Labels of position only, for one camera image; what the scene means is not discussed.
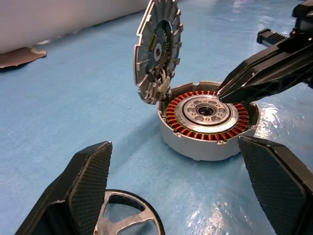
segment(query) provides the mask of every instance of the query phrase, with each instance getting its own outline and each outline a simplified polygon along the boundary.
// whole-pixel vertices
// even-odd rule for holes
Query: white wall
[[[144,10],[149,0],[0,0],[0,53]]]

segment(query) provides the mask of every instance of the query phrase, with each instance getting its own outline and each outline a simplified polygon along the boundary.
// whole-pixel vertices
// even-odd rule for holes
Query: finned rotor cover
[[[134,81],[144,102],[156,104],[170,90],[182,30],[177,0],[150,0],[134,47]]]

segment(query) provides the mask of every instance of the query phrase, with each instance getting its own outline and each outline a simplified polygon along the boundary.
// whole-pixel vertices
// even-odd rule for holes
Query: blue surface
[[[265,27],[288,33],[295,0],[182,0],[181,63],[172,87],[223,81],[264,49]],[[161,139],[156,106],[133,80],[143,13],[41,45],[47,57],[0,73],[0,231],[13,234],[73,154],[113,142],[108,188],[146,199],[171,235],[273,235],[242,156],[196,162]],[[313,169],[313,92],[305,85],[258,102],[257,136],[287,145]]]

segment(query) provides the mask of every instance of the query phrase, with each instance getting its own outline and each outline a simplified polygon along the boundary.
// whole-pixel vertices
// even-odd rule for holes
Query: cardboard piece
[[[4,54],[0,54],[0,69],[18,66],[46,56],[46,51],[36,48],[23,47]]]

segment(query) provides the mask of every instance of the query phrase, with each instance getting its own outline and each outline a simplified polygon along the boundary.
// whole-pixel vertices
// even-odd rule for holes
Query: yellow label
[[[149,50],[152,50],[152,48],[155,47],[156,42],[157,42],[157,36],[153,34],[149,42]]]

